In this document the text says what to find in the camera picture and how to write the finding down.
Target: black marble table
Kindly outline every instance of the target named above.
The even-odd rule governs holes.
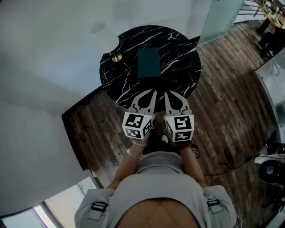
[[[117,104],[129,108],[134,97],[149,89],[157,91],[155,112],[165,110],[164,92],[175,91],[187,98],[197,86],[201,73],[195,46],[181,33],[149,25],[133,28],[119,36],[113,62],[109,54],[100,61],[100,79],[106,93]],[[159,48],[160,77],[138,78],[138,49]]]

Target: gold bracelet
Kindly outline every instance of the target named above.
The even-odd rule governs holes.
[[[133,144],[141,146],[141,147],[147,146],[147,144],[140,144],[140,143],[137,143],[135,140],[133,141]]]
[[[135,159],[140,159],[141,157],[143,157],[143,155],[141,155],[141,156],[135,156],[135,155],[132,155],[131,153],[130,153],[130,149],[127,149],[127,151],[126,151],[126,153],[129,155],[129,156],[131,156],[132,158],[135,158]]]

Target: green notebook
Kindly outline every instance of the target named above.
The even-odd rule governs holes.
[[[138,50],[138,77],[160,77],[158,48]]]

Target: grey shirt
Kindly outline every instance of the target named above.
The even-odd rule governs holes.
[[[75,215],[76,227],[115,228],[132,206],[154,198],[179,201],[202,228],[231,228],[236,223],[236,211],[224,187],[202,188],[184,174],[179,155],[157,151],[143,156],[136,174],[125,178],[115,191],[88,190]]]

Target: wooden floor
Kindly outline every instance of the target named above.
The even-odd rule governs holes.
[[[276,129],[266,93],[253,74],[264,63],[254,42],[261,22],[234,25],[229,34],[198,48],[202,72],[197,88],[188,98],[195,115],[193,142],[199,146],[198,159],[205,174],[238,167],[256,155]],[[90,97],[69,113],[65,124],[73,134],[77,157],[98,175],[102,186],[112,180],[131,143],[121,124],[122,107],[104,91]],[[163,115],[157,114],[162,129]],[[219,176],[207,176],[209,185],[223,185],[243,227],[260,227],[272,215],[263,209],[266,186],[257,174],[253,159],[241,168]]]

